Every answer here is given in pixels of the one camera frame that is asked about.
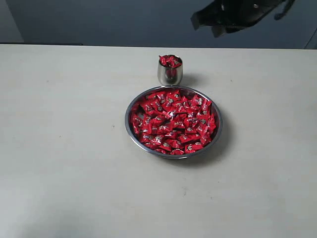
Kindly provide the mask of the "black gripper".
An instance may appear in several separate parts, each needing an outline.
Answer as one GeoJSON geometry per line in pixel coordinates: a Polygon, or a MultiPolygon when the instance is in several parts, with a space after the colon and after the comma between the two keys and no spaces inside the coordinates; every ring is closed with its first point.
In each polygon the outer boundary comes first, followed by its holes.
{"type": "Polygon", "coordinates": [[[281,0],[215,0],[215,6],[207,6],[191,16],[194,30],[210,26],[215,38],[232,34],[258,24],[281,0]]]}

